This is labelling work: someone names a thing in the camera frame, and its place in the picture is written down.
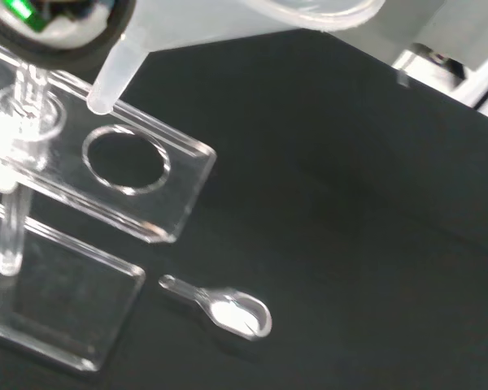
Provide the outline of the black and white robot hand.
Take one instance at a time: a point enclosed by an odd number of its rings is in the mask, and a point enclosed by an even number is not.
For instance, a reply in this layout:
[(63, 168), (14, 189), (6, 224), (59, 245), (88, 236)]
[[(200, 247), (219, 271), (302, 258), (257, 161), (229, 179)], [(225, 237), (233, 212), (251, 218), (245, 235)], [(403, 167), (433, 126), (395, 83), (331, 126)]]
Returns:
[(99, 66), (127, 28), (135, 1), (0, 1), (0, 45), (49, 70)]

